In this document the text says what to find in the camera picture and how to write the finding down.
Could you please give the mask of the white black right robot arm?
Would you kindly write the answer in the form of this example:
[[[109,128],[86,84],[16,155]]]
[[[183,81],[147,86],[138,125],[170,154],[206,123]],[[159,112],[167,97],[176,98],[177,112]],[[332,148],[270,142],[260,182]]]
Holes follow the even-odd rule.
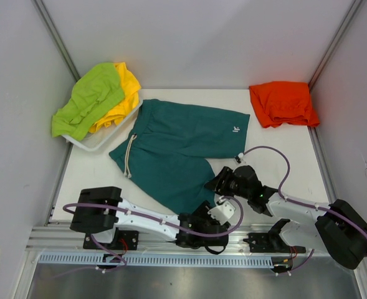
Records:
[[[278,189],[262,184],[251,166],[225,166],[205,187],[220,196],[246,199],[256,213],[277,219],[268,232],[248,235],[245,242],[251,252],[318,250],[350,270],[367,256],[367,223],[344,200],[320,206],[286,199]]]

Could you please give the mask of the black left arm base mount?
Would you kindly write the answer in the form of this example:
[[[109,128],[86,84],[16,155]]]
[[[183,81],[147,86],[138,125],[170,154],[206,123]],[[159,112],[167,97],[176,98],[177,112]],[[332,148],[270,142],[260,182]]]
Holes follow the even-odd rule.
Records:
[[[139,241],[139,232],[135,230],[116,230],[113,239],[109,244],[101,243],[99,239],[97,242],[108,250],[122,250],[122,251],[136,251]],[[83,242],[84,249],[95,250],[98,249],[95,242],[91,239],[89,234],[85,235]]]

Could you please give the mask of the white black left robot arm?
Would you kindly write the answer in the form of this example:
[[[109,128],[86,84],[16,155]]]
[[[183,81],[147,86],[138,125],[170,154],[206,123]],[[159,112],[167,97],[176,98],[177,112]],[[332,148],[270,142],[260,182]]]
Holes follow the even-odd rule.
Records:
[[[136,250],[133,236],[140,232],[188,249],[204,248],[218,255],[228,245],[226,232],[229,224],[220,224],[207,212],[209,203],[204,201],[192,214],[160,214],[144,209],[122,198],[118,187],[96,187],[80,192],[78,205],[72,211],[70,229],[85,234],[85,249],[103,248]]]

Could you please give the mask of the orange shorts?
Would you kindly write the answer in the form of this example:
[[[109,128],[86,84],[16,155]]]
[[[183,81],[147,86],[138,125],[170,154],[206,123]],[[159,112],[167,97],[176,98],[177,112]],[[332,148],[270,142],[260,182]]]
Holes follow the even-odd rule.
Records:
[[[249,87],[250,102],[263,128],[287,123],[317,127],[319,117],[305,82],[273,81]]]

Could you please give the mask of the teal shorts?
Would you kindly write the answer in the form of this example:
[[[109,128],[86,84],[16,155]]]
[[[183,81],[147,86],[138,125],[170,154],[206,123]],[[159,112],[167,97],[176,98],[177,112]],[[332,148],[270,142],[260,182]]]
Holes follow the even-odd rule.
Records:
[[[143,192],[175,214],[192,213],[214,193],[209,159],[232,159],[245,149],[245,113],[144,100],[128,138],[109,153]]]

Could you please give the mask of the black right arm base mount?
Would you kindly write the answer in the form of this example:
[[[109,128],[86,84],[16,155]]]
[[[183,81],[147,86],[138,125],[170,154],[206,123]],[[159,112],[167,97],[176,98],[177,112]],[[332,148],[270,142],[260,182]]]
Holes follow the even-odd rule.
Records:
[[[243,242],[249,245],[250,252],[252,253],[304,254],[306,252],[305,247],[289,246],[279,236],[279,233],[282,231],[284,225],[288,224],[289,222],[290,220],[288,219],[281,219],[266,233],[248,233],[247,237],[243,239]]]

